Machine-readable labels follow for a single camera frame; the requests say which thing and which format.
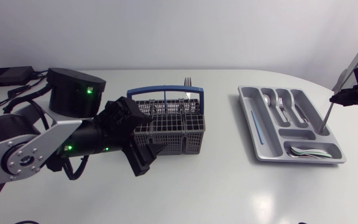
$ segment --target silver spoon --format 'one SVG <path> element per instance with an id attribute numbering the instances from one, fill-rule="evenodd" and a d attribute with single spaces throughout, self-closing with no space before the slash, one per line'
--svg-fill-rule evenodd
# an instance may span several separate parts
<path id="1" fill-rule="evenodd" d="M 270 106 L 270 97 L 268 95 L 264 94 L 264 100 L 265 100 L 267 106 Z"/>

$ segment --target power adapter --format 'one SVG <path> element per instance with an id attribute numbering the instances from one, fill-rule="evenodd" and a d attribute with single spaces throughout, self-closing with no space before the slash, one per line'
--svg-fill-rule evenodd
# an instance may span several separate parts
<path id="1" fill-rule="evenodd" d="M 31 66 L 0 68 L 0 86 L 25 85 L 33 72 Z"/>

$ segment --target silver metal bracket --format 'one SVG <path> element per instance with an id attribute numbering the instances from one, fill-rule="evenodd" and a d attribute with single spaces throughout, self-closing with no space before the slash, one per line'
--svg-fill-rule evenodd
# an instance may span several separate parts
<path id="1" fill-rule="evenodd" d="M 83 119 L 69 118 L 51 111 L 47 101 L 38 104 L 52 118 L 53 124 L 39 135 L 26 134 L 0 142 L 0 184 L 22 180 L 38 173 L 45 160 L 82 123 Z M 31 105 L 15 114 L 28 118 L 32 124 L 39 119 Z"/>

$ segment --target black housing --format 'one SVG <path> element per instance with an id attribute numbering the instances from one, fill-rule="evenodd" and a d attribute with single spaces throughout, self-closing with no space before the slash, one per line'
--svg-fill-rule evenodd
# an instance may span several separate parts
<path id="1" fill-rule="evenodd" d="M 52 111 L 72 118 L 90 118 L 98 113 L 105 80 L 70 69 L 50 68 L 47 81 L 52 86 Z"/>

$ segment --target blue basket handle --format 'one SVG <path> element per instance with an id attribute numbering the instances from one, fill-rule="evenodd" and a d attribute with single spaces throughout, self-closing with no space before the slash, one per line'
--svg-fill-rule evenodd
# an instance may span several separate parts
<path id="1" fill-rule="evenodd" d="M 162 85 L 162 86 L 148 86 L 142 88 L 135 88 L 127 91 L 127 97 L 132 99 L 133 95 L 142 93 L 152 93 L 156 91 L 164 91 L 164 97 L 166 91 L 182 91 L 185 93 L 198 93 L 200 95 L 200 113 L 204 114 L 204 90 L 200 87 L 194 86 L 182 86 L 182 85 Z"/>

